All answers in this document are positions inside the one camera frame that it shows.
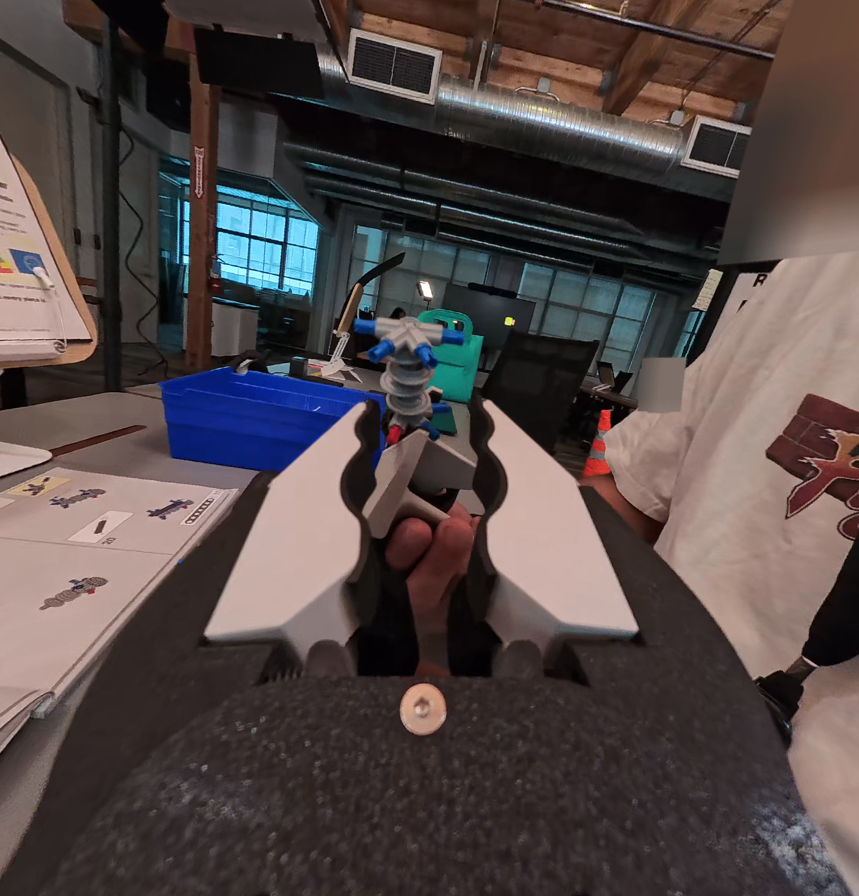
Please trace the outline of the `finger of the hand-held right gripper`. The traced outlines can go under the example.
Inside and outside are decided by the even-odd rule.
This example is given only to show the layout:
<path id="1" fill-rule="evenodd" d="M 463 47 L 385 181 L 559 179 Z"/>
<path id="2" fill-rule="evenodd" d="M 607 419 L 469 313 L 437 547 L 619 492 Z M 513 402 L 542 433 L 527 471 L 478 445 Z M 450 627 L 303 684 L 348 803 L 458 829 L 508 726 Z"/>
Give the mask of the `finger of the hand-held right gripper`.
<path id="1" fill-rule="evenodd" d="M 441 438 L 409 437 L 417 462 L 409 480 L 415 494 L 441 494 L 447 490 L 472 490 L 476 461 L 461 454 Z"/>
<path id="2" fill-rule="evenodd" d="M 431 465 L 441 464 L 439 458 L 451 454 L 446 443 L 431 440 L 423 429 L 399 438 L 381 454 L 375 471 L 376 487 L 362 510 L 372 538 L 386 538 L 401 519 L 419 519 L 435 527 L 448 518 L 446 511 L 418 497 L 410 488 L 413 473 L 427 447 Z"/>

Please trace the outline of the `blue plastic bin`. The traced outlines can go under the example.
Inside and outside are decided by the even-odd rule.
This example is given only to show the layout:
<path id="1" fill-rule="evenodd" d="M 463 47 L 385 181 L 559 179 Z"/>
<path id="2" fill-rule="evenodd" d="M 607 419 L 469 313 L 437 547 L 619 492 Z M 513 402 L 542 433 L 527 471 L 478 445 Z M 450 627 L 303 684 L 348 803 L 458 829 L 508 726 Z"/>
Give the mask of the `blue plastic bin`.
<path id="1" fill-rule="evenodd" d="M 350 409 L 382 394 L 230 367 L 161 384 L 173 458 L 283 471 Z"/>

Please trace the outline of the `silver air duct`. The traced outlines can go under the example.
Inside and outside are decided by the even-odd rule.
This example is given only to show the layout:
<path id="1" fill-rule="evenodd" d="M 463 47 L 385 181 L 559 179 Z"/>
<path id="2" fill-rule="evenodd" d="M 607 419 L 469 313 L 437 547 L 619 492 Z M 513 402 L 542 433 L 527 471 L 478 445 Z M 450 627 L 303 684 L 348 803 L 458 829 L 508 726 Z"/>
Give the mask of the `silver air duct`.
<path id="1" fill-rule="evenodd" d="M 574 166 L 666 175 L 681 166 L 683 128 L 620 118 L 497 86 L 475 91 L 441 75 L 434 105 L 351 84 L 328 47 L 318 46 L 322 104 L 385 122 Z"/>

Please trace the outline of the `black hanging screen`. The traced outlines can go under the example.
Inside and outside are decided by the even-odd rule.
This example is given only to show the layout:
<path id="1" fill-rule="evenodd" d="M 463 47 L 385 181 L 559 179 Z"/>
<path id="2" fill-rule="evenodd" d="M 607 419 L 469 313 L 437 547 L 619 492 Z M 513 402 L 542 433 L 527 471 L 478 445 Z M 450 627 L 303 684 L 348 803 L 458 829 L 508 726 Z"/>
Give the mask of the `black hanging screen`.
<path id="1" fill-rule="evenodd" d="M 261 91 L 323 99 L 324 87 L 314 44 L 196 27 L 199 79 L 239 91 Z"/>

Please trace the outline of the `black metal pole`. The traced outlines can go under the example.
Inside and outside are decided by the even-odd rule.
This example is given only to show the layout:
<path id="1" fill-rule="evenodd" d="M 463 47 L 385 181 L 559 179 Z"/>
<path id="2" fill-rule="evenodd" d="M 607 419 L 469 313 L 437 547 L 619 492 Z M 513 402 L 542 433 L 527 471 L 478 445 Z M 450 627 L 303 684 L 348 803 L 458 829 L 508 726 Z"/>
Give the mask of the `black metal pole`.
<path id="1" fill-rule="evenodd" d="M 121 113 L 117 61 L 121 50 L 120 30 L 110 14 L 112 2 L 98 2 L 104 15 L 101 42 L 102 83 L 99 92 L 102 125 L 101 189 L 102 327 L 104 388 L 121 392 L 122 306 L 120 300 L 120 137 Z"/>

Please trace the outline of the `white cabinet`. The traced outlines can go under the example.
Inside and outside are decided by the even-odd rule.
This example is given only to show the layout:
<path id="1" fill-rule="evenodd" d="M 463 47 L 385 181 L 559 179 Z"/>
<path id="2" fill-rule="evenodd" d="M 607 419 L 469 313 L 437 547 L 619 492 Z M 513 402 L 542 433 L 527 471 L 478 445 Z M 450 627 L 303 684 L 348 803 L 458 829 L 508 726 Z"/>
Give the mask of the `white cabinet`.
<path id="1" fill-rule="evenodd" d="M 213 299 L 211 356 L 235 357 L 256 349 L 258 307 Z"/>

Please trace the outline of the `wooden post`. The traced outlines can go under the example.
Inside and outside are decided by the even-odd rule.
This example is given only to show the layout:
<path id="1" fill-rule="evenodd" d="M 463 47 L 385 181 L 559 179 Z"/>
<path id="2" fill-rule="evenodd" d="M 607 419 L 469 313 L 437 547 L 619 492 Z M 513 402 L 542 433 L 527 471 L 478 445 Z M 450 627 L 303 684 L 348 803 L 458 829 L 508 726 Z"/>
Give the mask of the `wooden post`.
<path id="1" fill-rule="evenodd" d="M 195 54 L 189 58 L 190 185 L 189 293 L 186 364 L 211 365 L 211 275 L 216 252 L 217 162 L 220 89 L 205 84 Z"/>

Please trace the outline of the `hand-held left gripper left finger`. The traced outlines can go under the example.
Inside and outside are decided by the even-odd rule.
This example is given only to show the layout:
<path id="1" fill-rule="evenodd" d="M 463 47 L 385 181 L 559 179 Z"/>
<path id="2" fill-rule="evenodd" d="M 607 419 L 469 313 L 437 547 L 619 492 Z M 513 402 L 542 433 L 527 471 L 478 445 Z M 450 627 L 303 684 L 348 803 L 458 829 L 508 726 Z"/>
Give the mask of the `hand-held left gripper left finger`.
<path id="1" fill-rule="evenodd" d="M 213 644 L 346 644 L 382 591 L 362 513 L 374 491 L 381 410 L 352 407 L 267 488 L 204 630 Z"/>

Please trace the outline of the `grey lego shock absorber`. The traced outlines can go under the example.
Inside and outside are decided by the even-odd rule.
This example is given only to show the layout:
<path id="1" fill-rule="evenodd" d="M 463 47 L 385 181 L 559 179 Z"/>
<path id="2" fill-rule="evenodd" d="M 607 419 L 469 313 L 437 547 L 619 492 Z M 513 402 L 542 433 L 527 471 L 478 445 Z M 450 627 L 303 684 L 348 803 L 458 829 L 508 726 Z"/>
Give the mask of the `grey lego shock absorber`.
<path id="1" fill-rule="evenodd" d="M 379 381 L 387 405 L 382 424 L 387 447 L 418 430 L 425 431 L 433 442 L 440 438 L 432 418 L 436 413 L 449 412 L 450 407 L 440 390 L 429 387 L 431 377 L 432 371 L 416 357 L 387 359 Z"/>

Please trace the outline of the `black monitor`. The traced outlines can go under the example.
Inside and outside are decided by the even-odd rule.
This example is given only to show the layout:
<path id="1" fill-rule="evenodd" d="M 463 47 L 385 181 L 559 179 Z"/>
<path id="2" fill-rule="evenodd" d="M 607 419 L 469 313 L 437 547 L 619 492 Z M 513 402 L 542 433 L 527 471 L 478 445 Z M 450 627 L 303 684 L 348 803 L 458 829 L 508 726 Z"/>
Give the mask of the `black monitor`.
<path id="1" fill-rule="evenodd" d="M 534 301 L 455 283 L 446 285 L 442 307 L 469 318 L 488 353 L 503 350 L 511 331 L 528 332 L 535 314 Z"/>

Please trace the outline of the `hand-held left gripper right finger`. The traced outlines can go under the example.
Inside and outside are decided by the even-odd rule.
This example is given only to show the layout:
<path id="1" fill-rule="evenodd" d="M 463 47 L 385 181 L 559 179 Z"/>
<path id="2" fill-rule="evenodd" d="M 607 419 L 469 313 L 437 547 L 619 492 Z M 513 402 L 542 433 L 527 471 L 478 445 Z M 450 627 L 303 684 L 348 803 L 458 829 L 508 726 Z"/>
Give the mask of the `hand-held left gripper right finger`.
<path id="1" fill-rule="evenodd" d="M 503 644 L 551 655 L 566 640 L 628 640 L 638 623 L 577 481 L 503 410 L 470 405 L 484 514 L 469 567 L 469 608 Z"/>

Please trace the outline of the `black mesh chair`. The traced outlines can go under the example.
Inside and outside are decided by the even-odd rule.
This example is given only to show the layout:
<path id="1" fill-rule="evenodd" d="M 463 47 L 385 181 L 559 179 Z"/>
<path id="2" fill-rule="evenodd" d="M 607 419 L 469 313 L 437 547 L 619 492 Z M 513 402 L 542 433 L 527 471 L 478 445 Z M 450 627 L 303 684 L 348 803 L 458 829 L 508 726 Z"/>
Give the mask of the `black mesh chair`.
<path id="1" fill-rule="evenodd" d="M 481 396 L 552 454 L 599 344 L 513 330 Z"/>

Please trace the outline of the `lego instruction booklet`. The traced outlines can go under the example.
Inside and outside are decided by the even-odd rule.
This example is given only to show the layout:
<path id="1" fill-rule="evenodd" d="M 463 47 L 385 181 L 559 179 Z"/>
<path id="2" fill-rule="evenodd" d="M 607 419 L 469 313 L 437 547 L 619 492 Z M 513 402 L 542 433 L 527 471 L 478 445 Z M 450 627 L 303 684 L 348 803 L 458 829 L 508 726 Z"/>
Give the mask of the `lego instruction booklet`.
<path id="1" fill-rule="evenodd" d="M 61 468 L 0 493 L 0 754 L 90 671 L 238 493 Z"/>

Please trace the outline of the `white air vent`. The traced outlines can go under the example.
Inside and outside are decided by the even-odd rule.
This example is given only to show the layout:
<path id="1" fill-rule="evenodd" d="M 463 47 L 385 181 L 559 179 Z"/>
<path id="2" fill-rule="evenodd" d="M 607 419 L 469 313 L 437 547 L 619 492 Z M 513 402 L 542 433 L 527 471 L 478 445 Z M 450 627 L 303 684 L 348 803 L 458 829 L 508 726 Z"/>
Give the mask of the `white air vent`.
<path id="1" fill-rule="evenodd" d="M 351 84 L 434 105 L 442 59 L 440 49 L 352 28 L 345 71 Z"/>
<path id="2" fill-rule="evenodd" d="M 732 178 L 739 176 L 750 127 L 695 116 L 683 130 L 686 140 L 680 160 L 682 167 Z"/>

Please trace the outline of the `person's right hand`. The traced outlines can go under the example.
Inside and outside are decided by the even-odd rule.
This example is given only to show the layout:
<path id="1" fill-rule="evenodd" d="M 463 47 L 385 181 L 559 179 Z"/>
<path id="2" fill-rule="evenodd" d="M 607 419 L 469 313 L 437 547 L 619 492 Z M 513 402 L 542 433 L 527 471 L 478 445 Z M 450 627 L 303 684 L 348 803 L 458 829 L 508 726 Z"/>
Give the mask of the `person's right hand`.
<path id="1" fill-rule="evenodd" d="M 449 675 L 447 617 L 450 601 L 466 574 L 479 518 L 460 502 L 446 519 L 431 526 L 417 518 L 401 519 L 390 532 L 386 560 L 405 577 L 419 644 L 416 674 Z"/>

